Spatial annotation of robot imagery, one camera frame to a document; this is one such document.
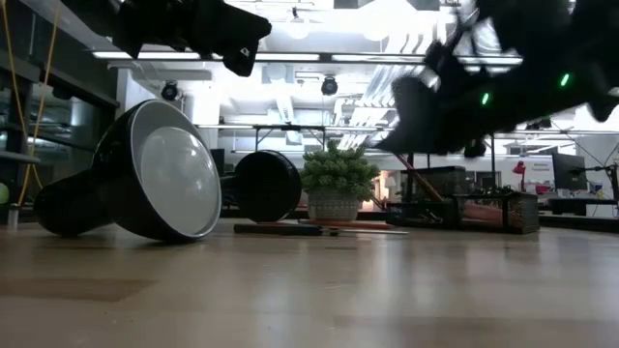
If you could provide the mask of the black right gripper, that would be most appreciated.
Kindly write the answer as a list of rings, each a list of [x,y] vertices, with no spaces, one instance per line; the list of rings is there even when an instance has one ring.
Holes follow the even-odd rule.
[[[512,131],[532,119],[531,63],[521,58],[505,72],[486,66],[471,73],[451,49],[434,43],[427,66],[440,80],[437,91],[415,76],[392,83],[398,124],[376,148],[395,154],[448,153],[496,131]]]

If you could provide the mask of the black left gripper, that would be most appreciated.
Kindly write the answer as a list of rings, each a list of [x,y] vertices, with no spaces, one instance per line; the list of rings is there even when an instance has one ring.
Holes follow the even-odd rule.
[[[250,76],[259,41],[271,33],[264,17],[223,0],[123,0],[113,44],[137,58],[145,44],[178,52],[225,53],[224,66]]]

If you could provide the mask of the dark tray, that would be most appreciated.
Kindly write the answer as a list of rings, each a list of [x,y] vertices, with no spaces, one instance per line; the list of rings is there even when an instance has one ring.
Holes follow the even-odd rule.
[[[293,237],[319,237],[323,235],[338,236],[344,234],[379,234],[407,235],[407,231],[394,229],[349,228],[341,226],[320,226],[309,224],[248,224],[239,223],[233,226],[236,234],[256,234]]]

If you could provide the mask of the black mesh desk organizer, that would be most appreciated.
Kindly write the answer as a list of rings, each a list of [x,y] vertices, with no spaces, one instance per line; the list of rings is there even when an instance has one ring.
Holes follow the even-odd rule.
[[[538,198],[509,187],[493,188],[487,193],[443,197],[435,202],[427,198],[421,187],[401,172],[402,187],[399,202],[386,204],[387,212],[394,214],[386,222],[398,227],[480,229],[497,233],[529,234],[540,229]],[[503,226],[466,221],[462,218],[466,201],[499,208],[503,211]]]

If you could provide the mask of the black office desk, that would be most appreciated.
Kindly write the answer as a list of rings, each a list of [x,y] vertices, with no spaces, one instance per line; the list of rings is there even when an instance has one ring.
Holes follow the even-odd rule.
[[[618,202],[613,199],[598,198],[549,198],[547,205],[554,215],[573,214],[584,217],[588,206],[613,206]]]

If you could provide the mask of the long ceiling light strip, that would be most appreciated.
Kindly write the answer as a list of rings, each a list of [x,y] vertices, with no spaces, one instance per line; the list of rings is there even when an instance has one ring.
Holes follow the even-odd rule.
[[[257,62],[316,62],[320,55],[316,53],[257,53]]]
[[[140,52],[136,58],[121,51],[94,51],[96,58],[107,60],[199,60],[194,52]]]
[[[519,57],[502,57],[502,56],[458,56],[459,62],[465,65],[489,65],[489,66],[517,66],[522,62]]]

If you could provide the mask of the potted green succulent plant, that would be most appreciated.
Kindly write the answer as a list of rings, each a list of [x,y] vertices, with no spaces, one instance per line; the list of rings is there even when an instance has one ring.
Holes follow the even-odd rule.
[[[379,168],[368,161],[366,149],[342,150],[336,141],[303,155],[302,189],[308,196],[311,220],[353,221],[362,203],[373,197]]]

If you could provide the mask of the red desk lamp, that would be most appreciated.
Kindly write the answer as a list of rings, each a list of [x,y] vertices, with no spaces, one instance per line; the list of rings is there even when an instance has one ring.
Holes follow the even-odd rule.
[[[525,163],[522,160],[520,160],[516,164],[516,166],[513,168],[512,172],[519,176],[518,190],[519,191],[525,191],[525,186],[524,186],[525,173],[526,173],[526,165],[525,165]]]

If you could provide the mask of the black round lamp base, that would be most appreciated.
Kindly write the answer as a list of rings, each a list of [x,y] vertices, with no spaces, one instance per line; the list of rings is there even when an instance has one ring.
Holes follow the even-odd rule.
[[[286,218],[301,198],[301,178],[294,164],[273,150],[253,152],[236,165],[233,195],[238,208],[254,222]]]

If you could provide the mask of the white lamp bulb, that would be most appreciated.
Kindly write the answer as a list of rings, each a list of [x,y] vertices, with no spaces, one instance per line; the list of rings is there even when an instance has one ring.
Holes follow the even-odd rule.
[[[153,131],[137,168],[148,201],[173,231],[183,237],[210,233],[221,210],[220,179],[198,137],[175,127]]]

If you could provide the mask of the black computer monitor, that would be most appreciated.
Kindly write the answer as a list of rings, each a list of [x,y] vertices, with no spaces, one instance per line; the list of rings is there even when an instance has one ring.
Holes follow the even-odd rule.
[[[553,154],[554,184],[557,189],[587,190],[585,158],[564,154]]]

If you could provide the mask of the black metal frame stand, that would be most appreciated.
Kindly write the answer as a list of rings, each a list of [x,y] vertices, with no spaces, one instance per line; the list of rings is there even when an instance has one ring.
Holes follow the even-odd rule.
[[[325,150],[327,148],[327,130],[324,126],[307,126],[307,125],[292,125],[292,124],[281,124],[281,125],[253,125],[252,128],[255,130],[255,139],[254,139],[254,150],[257,151],[259,149],[260,142],[267,137],[272,131],[308,131],[322,146],[322,149]],[[267,133],[260,137],[259,133],[261,130],[267,130]],[[318,137],[313,132],[321,131],[322,137]]]
[[[482,194],[501,181],[488,140],[474,140],[455,153],[408,154],[405,162],[443,197]]]

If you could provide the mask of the black table frame rail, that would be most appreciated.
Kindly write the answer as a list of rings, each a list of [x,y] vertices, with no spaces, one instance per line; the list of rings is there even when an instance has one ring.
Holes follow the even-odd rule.
[[[391,219],[394,214],[385,212],[365,212],[360,211],[357,215],[359,220],[385,221]],[[223,209],[221,218],[246,218],[237,209]],[[290,213],[288,219],[308,219],[307,210],[296,210]],[[595,231],[619,234],[619,218],[617,217],[579,217],[563,215],[540,215],[539,224],[541,227],[567,228],[582,231]]]

